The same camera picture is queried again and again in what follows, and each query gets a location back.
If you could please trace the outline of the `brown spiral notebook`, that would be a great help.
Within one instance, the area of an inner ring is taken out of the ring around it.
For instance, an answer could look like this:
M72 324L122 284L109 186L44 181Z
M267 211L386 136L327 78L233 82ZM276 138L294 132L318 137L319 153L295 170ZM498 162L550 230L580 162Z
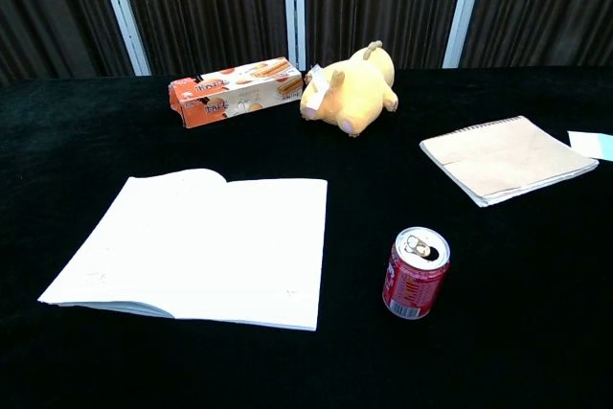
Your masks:
M599 165L524 116L425 139L420 148L480 207L575 178Z

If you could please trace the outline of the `white notebook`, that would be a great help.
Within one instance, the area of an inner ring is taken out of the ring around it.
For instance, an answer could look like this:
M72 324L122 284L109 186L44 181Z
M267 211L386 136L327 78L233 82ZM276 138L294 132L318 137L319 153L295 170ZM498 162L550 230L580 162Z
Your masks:
M327 190L207 169L131 177L40 301L314 331Z

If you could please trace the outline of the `red soda can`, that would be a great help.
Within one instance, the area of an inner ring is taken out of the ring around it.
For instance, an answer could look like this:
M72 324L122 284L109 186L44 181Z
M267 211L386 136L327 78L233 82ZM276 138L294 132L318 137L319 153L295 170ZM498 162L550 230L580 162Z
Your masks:
M435 304L450 256L447 241L432 229L414 226L399 232L382 288L384 305L402 319L425 317Z

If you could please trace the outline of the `orange white biscuit box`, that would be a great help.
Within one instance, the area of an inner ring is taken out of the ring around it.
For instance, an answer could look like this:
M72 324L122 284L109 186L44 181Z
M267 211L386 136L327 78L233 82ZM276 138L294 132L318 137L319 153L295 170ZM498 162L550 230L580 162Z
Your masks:
M298 101L303 84L302 73L285 57L276 57L174 80L170 108L185 128L193 128Z

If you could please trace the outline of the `black tablecloth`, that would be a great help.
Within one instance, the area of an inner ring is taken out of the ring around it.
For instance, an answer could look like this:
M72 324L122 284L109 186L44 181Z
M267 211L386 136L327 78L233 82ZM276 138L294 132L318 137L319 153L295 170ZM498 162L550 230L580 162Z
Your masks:
M480 208L423 139L522 115L613 134L613 67L407 70L362 135L284 104L186 129L168 77L0 88L0 409L613 409L613 162ZM44 306L125 180L329 183L315 332ZM435 304L382 288L402 230L451 251Z

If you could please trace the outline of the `yellow plush toy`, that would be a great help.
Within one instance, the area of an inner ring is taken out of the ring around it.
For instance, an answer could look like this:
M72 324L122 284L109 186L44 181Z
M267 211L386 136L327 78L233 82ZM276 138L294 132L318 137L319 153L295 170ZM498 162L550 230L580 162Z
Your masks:
M300 101L304 119L336 125L356 137L382 110L397 110L398 96L393 91L395 67L380 40L370 42L348 59L320 67L329 81L329 90L315 118L309 119L305 106L313 93L311 68L305 76L306 88Z

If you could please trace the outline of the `white paper tag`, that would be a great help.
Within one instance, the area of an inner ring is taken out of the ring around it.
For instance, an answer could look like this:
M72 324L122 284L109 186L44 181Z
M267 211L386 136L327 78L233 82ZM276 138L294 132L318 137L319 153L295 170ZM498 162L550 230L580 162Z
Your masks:
M329 90L329 81L323 71L323 69L315 64L311 71L311 80L313 84L313 93L306 103L306 116L309 119L314 119L317 110L320 108L326 93Z

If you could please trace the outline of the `white frame post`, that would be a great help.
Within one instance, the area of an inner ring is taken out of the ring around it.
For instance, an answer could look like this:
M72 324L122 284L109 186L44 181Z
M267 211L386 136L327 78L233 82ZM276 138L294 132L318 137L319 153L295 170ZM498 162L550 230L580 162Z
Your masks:
M287 57L299 70L307 68L306 0L284 0Z
M130 0L110 0L134 75L150 76L148 57Z
M458 68L476 0L457 0L443 57L443 69Z

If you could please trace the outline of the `light blue paper sheet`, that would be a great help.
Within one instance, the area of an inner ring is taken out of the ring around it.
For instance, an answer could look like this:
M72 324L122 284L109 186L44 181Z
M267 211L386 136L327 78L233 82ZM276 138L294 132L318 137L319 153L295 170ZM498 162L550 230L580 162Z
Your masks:
M579 154L613 162L613 135L569 131L568 136L571 148Z

